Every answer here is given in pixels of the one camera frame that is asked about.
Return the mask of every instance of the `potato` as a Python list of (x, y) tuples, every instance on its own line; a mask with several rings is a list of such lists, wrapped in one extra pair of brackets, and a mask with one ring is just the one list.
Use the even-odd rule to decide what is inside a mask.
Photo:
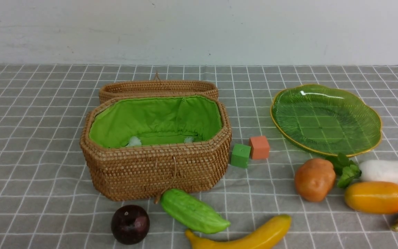
[(306, 161), (294, 176), (297, 193), (309, 202), (324, 200), (334, 187), (336, 172), (333, 164), (322, 158)]

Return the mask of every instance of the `dark red plum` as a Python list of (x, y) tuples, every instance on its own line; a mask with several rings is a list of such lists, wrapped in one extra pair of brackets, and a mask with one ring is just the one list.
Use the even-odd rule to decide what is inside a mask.
[(141, 242), (150, 229), (147, 212), (138, 205), (125, 205), (112, 217), (112, 233), (117, 241), (125, 245)]

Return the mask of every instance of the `wicker basket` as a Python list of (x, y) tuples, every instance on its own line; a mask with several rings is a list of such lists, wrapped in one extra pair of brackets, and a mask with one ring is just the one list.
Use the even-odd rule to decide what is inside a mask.
[(90, 112), (82, 131), (80, 146), (95, 188), (110, 200), (124, 201), (155, 197), (168, 187), (191, 193), (215, 186), (228, 167), (231, 125), (222, 103), (204, 93), (196, 95), (214, 101), (222, 121), (222, 129), (212, 139), (202, 142), (105, 148), (89, 137), (96, 115), (117, 101), (189, 96), (185, 93), (112, 98)]
[(206, 81), (189, 80), (160, 80), (158, 74), (152, 81), (124, 81), (102, 86), (99, 89), (99, 102), (122, 97), (152, 95), (157, 93), (196, 95), (203, 93), (211, 98), (218, 99), (218, 88), (215, 84)]

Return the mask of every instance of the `gray checkered tablecloth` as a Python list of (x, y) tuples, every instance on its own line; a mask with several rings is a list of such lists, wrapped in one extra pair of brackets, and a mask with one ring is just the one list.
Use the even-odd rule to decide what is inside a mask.
[[(265, 135), (268, 160), (248, 169), (230, 166), (210, 191), (194, 196), (232, 225), (207, 237), (243, 237), (278, 213), (292, 228), (275, 249), (398, 249), (389, 231), (397, 215), (356, 213), (333, 189), (325, 201), (302, 200), (294, 171), (311, 155), (284, 140), (269, 116), (272, 98), (284, 88), (318, 83), (360, 96), (384, 123), (384, 139), (357, 159), (398, 160), (398, 66), (99, 66), (0, 65), (1, 249), (189, 249), (185, 227), (149, 200), (112, 202), (99, 194), (79, 148), (98, 89), (114, 81), (190, 79), (215, 82), (233, 127), (232, 143)], [(147, 209), (150, 232), (134, 246), (117, 243), (112, 214), (122, 205)]]

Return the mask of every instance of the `yellow banana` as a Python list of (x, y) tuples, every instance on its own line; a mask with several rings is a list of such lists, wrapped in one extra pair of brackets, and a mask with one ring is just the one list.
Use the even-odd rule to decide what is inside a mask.
[(271, 249), (286, 235), (291, 226), (291, 216), (281, 214), (271, 218), (249, 235), (234, 241), (220, 242), (196, 236), (185, 231), (192, 249)]

